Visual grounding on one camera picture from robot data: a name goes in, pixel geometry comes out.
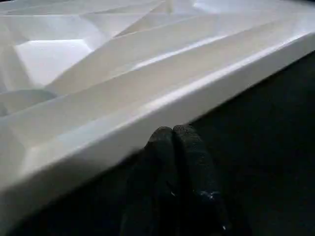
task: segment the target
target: glossy white surface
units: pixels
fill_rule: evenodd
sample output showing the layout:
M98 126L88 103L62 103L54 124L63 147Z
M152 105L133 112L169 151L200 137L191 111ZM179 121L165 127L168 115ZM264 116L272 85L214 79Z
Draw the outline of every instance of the glossy white surface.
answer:
M0 232L315 49L304 2L20 1L0 4Z

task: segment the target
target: dark background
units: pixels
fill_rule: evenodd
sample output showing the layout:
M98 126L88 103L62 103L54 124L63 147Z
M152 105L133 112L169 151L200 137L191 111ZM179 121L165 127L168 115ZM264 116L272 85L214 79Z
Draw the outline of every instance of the dark background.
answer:
M192 123L255 236L315 235L315 53ZM10 235L117 236L137 156L26 219Z

